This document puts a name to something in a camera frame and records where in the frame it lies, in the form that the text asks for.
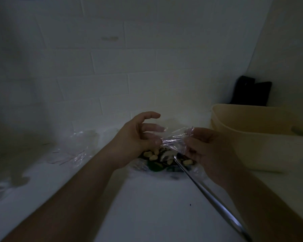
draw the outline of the hand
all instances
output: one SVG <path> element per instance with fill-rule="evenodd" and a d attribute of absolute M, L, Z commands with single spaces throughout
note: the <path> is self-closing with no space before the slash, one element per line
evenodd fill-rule
<path fill-rule="evenodd" d="M 246 171 L 229 140 L 219 132 L 194 128 L 193 137 L 185 138 L 184 142 L 191 148 L 185 155 L 199 162 L 210 179 L 221 187 L 232 176 Z"/>
<path fill-rule="evenodd" d="M 159 148 L 160 137 L 150 132 L 163 132 L 164 127 L 152 123 L 143 123 L 145 119 L 157 119 L 156 112 L 144 112 L 125 123 L 117 135 L 101 150 L 108 155 L 115 168 L 122 168 L 137 158 L 143 151 Z"/>

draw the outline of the wall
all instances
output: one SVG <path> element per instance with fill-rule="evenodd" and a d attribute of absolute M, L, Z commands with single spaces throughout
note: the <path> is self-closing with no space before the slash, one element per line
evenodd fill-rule
<path fill-rule="evenodd" d="M 230 99 L 272 0 L 0 0 L 0 149 L 201 116 Z"/>
<path fill-rule="evenodd" d="M 272 81 L 268 104 L 303 117 L 303 0 L 274 0 L 247 75 Z"/>

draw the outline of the person's left arm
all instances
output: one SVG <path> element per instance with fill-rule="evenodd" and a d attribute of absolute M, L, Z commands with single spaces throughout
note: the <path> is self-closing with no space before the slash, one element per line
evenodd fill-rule
<path fill-rule="evenodd" d="M 93 226 L 93 210 L 112 173 L 145 150 L 158 148 L 162 141 L 146 131 L 161 132 L 145 119 L 159 118 L 145 112 L 127 122 L 117 135 L 72 179 L 34 213 L 10 232 L 7 241 L 80 241 Z"/>

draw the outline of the beige plastic bin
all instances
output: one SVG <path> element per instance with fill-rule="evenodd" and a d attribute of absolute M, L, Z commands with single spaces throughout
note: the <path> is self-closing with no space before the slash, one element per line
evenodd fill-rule
<path fill-rule="evenodd" d="M 250 169 L 287 172 L 303 158 L 303 123 L 284 109 L 216 104 L 211 127 L 231 140 Z"/>

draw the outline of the silver utensil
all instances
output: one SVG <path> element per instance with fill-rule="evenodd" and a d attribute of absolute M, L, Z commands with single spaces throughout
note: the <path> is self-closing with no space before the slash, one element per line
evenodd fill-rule
<path fill-rule="evenodd" d="M 217 212 L 222 216 L 222 218 L 235 230 L 238 234 L 243 237 L 246 241 L 252 242 L 252 239 L 243 225 L 238 221 L 238 219 L 232 214 L 232 212 L 222 203 L 222 201 L 204 184 L 200 184 L 197 179 L 191 174 L 180 162 L 176 156 L 175 151 L 168 151 L 164 153 L 161 157 L 164 159 L 165 156 L 172 156 L 178 166 L 186 173 L 186 175 L 192 180 L 192 182 L 198 187 L 201 193 L 206 197 L 206 199 L 211 203 L 211 205 L 217 210 Z"/>

